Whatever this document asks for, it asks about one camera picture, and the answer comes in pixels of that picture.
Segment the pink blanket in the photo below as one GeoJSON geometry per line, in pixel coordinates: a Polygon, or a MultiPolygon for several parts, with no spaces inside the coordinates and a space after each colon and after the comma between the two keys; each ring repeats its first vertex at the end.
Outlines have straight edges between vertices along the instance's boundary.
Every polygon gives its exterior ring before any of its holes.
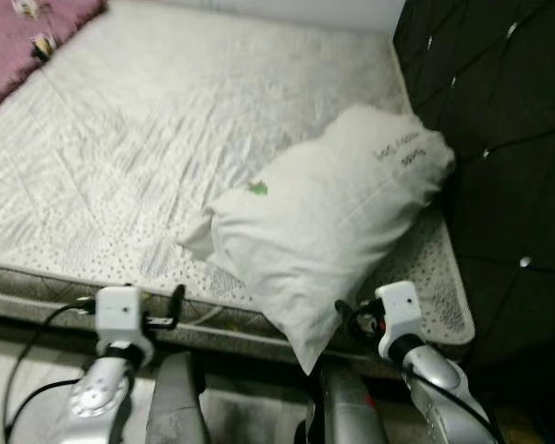
{"type": "Polygon", "coordinates": [[[59,46],[104,9],[104,0],[42,3],[43,13],[32,18],[18,14],[11,0],[0,0],[0,103],[41,65],[31,56],[33,37],[48,34],[59,46]]]}

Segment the white pillow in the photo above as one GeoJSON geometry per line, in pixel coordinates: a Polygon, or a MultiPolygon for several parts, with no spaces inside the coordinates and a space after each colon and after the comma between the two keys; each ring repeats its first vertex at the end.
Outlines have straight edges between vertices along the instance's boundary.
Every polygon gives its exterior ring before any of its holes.
{"type": "Polygon", "coordinates": [[[242,280],[309,374],[351,296],[453,170],[442,136],[411,115],[344,111],[203,210],[179,243],[242,280]]]}

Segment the white wall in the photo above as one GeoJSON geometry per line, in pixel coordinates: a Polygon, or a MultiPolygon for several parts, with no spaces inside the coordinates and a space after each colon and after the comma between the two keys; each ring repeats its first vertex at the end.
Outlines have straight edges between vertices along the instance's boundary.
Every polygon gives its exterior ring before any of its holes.
{"type": "Polygon", "coordinates": [[[405,0],[174,0],[236,14],[379,31],[392,36],[405,0]]]}

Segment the tufted headboard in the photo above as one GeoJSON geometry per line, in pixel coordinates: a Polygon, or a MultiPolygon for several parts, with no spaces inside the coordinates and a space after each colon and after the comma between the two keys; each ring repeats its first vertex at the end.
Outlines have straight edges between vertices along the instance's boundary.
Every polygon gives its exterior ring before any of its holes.
{"type": "Polygon", "coordinates": [[[468,364],[555,340],[555,0],[408,0],[394,45],[415,113],[457,156],[443,206],[468,364]]]}

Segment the wire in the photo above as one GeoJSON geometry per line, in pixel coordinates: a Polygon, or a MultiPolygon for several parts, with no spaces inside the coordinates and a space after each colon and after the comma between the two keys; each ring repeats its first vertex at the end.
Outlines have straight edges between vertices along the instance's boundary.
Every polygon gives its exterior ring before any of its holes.
{"type": "Polygon", "coordinates": [[[33,400],[33,398],[35,398],[36,396],[41,395],[42,393],[44,393],[45,391],[47,391],[49,389],[56,389],[58,387],[64,387],[64,386],[72,386],[72,385],[76,384],[78,381],[80,381],[80,380],[79,379],[67,379],[65,381],[53,382],[53,383],[47,384],[43,387],[39,387],[35,391],[33,391],[32,394],[29,395],[25,399],[25,401],[23,401],[20,404],[20,406],[17,409],[17,412],[15,413],[15,415],[12,418],[12,421],[10,421],[10,424],[8,425],[9,432],[8,432],[7,439],[10,439],[10,433],[12,432],[12,430],[14,430],[15,424],[17,423],[20,414],[25,409],[25,407],[27,407],[27,404],[33,400]]]}
{"type": "Polygon", "coordinates": [[[503,439],[503,436],[501,435],[500,429],[497,426],[493,426],[487,419],[485,419],[479,412],[477,412],[473,407],[471,407],[465,401],[463,401],[459,397],[453,395],[452,393],[450,393],[446,389],[437,386],[436,384],[429,381],[425,377],[416,374],[413,370],[410,370],[409,368],[403,367],[402,365],[391,363],[389,361],[384,361],[383,360],[382,362],[391,366],[391,367],[393,367],[394,369],[403,373],[407,377],[412,377],[412,378],[415,378],[415,379],[419,380],[420,382],[423,382],[428,387],[437,391],[440,395],[442,395],[445,398],[447,398],[448,400],[454,402],[456,405],[458,405],[463,410],[465,410],[467,413],[469,413],[471,416],[473,416],[473,418],[479,424],[481,424],[481,426],[483,426],[485,428],[485,430],[489,433],[489,435],[491,435],[498,442],[498,444],[505,444],[505,441],[503,439]]]}
{"type": "Polygon", "coordinates": [[[11,424],[8,423],[8,401],[10,398],[10,391],[12,389],[12,384],[15,380],[15,375],[17,374],[17,370],[19,370],[20,363],[22,362],[23,359],[27,357],[27,355],[31,351],[32,346],[35,345],[39,337],[42,335],[43,331],[51,324],[51,322],[56,317],[58,317],[59,315],[61,315],[62,313],[68,310],[72,310],[75,308],[87,308],[87,307],[91,307],[92,304],[94,304],[94,300],[74,302],[74,303],[69,303],[68,305],[64,305],[58,308],[57,310],[54,310],[49,316],[45,318],[43,323],[35,330],[35,333],[31,337],[29,342],[27,342],[27,345],[25,346],[25,348],[18,355],[17,362],[15,363],[14,367],[12,367],[12,370],[10,371],[10,375],[8,376],[8,380],[6,382],[5,394],[4,394],[4,401],[2,403],[2,433],[3,433],[4,442],[6,444],[8,444],[10,433],[12,432],[12,423],[11,424]]]}

